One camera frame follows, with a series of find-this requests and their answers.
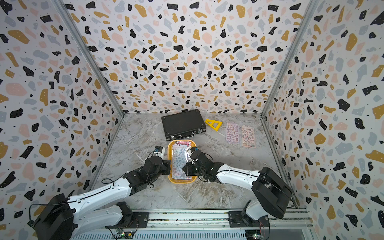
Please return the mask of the yellow storage tray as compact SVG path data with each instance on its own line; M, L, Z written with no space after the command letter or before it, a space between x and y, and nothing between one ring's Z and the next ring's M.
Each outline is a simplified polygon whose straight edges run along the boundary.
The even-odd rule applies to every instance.
M168 145L168 160L171 161L171 173L169 180L173 184L190 184L197 177L188 176L183 167L191 163L191 148L196 144L191 140L175 140Z

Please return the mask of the pink sticker sheet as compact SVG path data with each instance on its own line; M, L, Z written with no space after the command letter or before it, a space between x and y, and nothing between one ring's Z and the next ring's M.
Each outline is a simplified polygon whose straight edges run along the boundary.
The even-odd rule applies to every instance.
M226 142L238 144L240 139L240 128L235 123L227 123Z
M246 148L255 148L255 130L252 127L242 126L242 146Z

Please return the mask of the holographic sticker sheet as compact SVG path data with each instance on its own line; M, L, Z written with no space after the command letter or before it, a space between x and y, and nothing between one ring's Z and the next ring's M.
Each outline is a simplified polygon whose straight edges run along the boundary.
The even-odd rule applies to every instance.
M191 146L191 142L186 141L178 141L172 145L172 179L190 180L192 178L183 171L183 167L191 160L189 154Z

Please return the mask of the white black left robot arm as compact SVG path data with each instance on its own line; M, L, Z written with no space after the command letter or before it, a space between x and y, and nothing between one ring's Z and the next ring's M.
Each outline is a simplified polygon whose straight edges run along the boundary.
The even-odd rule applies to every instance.
M133 212L126 198L153 187L159 176L170 175L171 169L171 161L151 156L143 166L106 186L71 197L54 196L36 220L30 220L31 226L39 240L70 240L94 229L128 227L133 223Z

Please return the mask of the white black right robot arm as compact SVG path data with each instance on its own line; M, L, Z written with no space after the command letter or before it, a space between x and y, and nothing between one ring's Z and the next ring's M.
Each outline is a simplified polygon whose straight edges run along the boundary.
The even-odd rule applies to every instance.
M197 147L189 150L191 161L183 171L209 183L230 184L253 192L256 200L249 200L241 216L248 225L271 215L282 219L292 199L293 190L272 169L243 170L221 162L214 162Z

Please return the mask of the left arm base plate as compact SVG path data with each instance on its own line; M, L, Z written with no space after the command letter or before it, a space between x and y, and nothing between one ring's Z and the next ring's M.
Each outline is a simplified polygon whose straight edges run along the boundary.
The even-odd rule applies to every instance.
M129 216L124 215L117 224L106 226L106 228L145 229L148 224L149 215L149 212L132 212Z

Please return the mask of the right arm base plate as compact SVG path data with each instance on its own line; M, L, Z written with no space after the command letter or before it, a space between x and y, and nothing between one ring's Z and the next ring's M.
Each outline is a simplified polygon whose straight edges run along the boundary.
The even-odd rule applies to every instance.
M270 226L267 216L253 220L242 211L229 211L228 217L231 228L268 228Z

